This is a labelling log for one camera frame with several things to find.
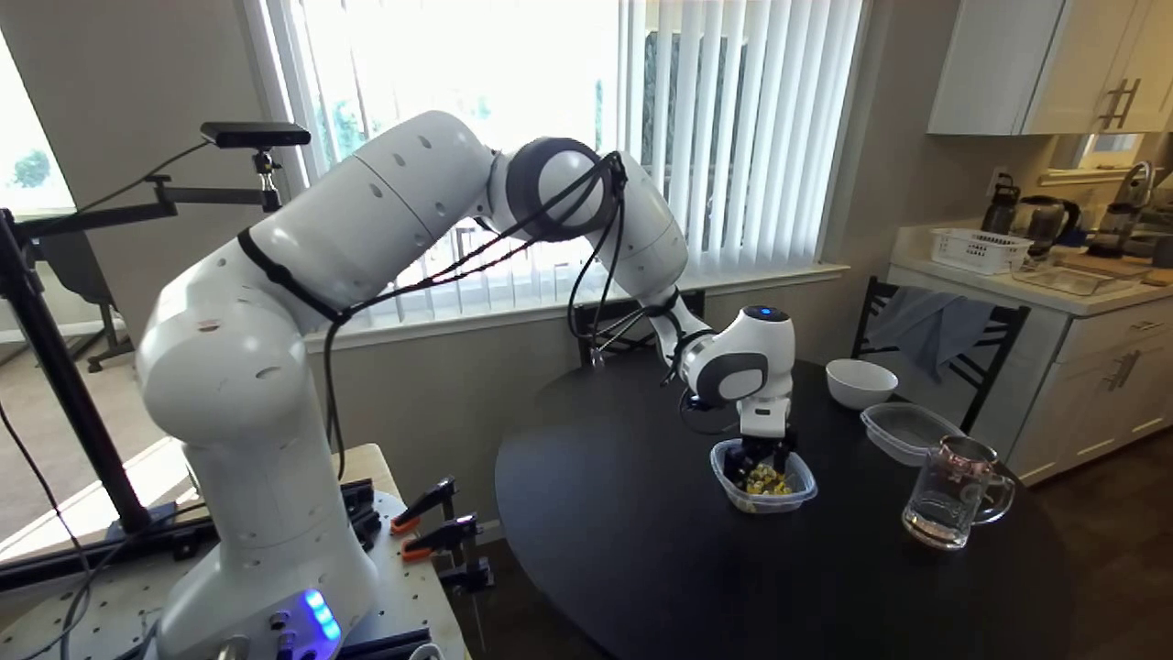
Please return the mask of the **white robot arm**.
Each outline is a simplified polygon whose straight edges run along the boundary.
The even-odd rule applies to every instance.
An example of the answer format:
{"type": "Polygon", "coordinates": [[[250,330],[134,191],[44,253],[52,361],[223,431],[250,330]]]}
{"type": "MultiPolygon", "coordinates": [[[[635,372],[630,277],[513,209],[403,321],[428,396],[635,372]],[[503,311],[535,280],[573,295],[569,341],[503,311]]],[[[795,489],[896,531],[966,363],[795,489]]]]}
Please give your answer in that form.
{"type": "Polygon", "coordinates": [[[690,396],[735,411],[719,475],[745,481],[791,458],[795,322],[773,307],[720,330],[691,317],[678,295],[683,227],[637,159],[565,137],[503,156],[428,109],[156,295],[134,372],[145,416],[188,450],[216,547],[174,582],[149,660],[334,660],[426,621],[403,560],[351,531],[334,405],[342,384],[369,394],[376,377],[433,389],[453,363],[433,348],[348,354],[334,377],[327,341],[461,220],[519,244],[582,238],[690,396]]]}

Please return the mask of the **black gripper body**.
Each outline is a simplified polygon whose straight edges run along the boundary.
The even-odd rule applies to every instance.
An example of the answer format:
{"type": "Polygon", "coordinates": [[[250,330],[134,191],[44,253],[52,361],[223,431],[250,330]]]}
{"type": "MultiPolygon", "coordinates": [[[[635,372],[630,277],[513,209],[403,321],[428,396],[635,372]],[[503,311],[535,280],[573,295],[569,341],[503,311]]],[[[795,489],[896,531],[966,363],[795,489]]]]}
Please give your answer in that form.
{"type": "Polygon", "coordinates": [[[735,434],[750,455],[768,455],[786,442],[791,405],[750,401],[735,409],[735,434]]]}

